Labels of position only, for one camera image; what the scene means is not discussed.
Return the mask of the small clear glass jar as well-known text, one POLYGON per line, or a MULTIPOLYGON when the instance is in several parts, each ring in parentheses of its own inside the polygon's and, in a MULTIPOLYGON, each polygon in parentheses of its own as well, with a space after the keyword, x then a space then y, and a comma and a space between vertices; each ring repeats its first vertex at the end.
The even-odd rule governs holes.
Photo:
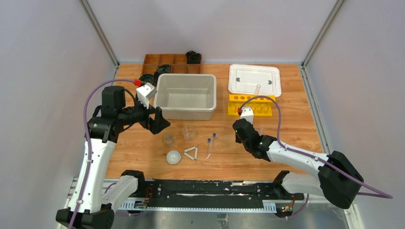
POLYGON ((167 147, 173 147, 175 145, 175 139, 172 134, 166 134, 164 136, 164 143, 167 147))

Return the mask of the blue capped tube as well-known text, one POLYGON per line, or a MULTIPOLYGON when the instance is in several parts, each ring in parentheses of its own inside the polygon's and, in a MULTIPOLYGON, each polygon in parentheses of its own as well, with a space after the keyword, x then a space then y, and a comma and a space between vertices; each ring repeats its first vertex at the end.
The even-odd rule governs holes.
POLYGON ((212 137, 212 150, 215 149, 216 139, 217 139, 217 134, 216 134, 216 133, 213 133, 213 137, 212 137))
POLYGON ((206 151, 207 156, 210 155, 211 141, 212 141, 211 138, 208 138, 208 140, 207 140, 207 151, 206 151))

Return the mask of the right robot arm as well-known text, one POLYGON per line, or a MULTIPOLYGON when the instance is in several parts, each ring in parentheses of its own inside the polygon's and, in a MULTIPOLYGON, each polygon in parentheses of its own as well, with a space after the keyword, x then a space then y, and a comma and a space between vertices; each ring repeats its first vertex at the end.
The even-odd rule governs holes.
POLYGON ((272 187, 278 199, 306 193, 325 197, 342 209, 352 205, 361 188, 356 180, 363 182, 364 179, 343 153, 333 151, 328 155, 290 146, 275 137, 260 135, 244 118, 235 121, 232 127, 236 142, 241 143, 253 157, 306 172, 304 175, 289 171, 279 173, 277 183, 272 187))

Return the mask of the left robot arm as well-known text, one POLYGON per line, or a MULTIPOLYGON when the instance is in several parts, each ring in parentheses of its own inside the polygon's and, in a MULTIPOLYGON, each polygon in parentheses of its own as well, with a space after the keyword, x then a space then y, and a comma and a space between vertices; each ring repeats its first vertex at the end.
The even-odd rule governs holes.
POLYGON ((102 91, 102 102, 91 118, 85 118, 85 155, 74 193, 64 209, 56 213, 56 221, 69 229, 109 229, 117 209, 133 195, 151 197, 143 172, 125 170, 116 184, 103 191, 110 157, 121 133, 134 124, 152 134, 170 126, 162 109, 153 107, 150 99, 157 89, 147 83, 131 95, 134 105, 126 105, 128 90, 108 86, 102 91))

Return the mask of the clear glass beaker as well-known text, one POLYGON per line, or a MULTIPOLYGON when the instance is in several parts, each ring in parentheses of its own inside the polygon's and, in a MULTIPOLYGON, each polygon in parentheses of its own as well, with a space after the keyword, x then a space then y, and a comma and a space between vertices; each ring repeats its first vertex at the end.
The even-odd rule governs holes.
POLYGON ((193 126, 190 125, 185 125, 182 129, 181 129, 181 133, 184 137, 185 140, 190 141, 194 139, 195 136, 195 130, 193 126))

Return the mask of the white plastic bin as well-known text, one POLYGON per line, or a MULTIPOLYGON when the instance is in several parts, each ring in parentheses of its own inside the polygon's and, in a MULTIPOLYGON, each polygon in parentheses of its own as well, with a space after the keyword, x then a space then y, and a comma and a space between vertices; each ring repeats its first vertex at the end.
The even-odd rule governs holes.
POLYGON ((154 106, 165 119, 210 120, 217 107, 213 74, 165 73, 159 76, 154 106))

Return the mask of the clear test tube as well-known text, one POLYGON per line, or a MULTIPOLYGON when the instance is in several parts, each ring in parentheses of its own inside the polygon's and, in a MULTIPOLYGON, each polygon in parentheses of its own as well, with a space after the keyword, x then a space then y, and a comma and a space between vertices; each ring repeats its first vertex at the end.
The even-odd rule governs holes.
POLYGON ((260 89, 261 89, 261 85, 260 85, 260 84, 257 84, 257 85, 256 85, 256 89, 255 89, 255 93, 254 93, 255 96, 258 96, 258 95, 259 95, 260 89))

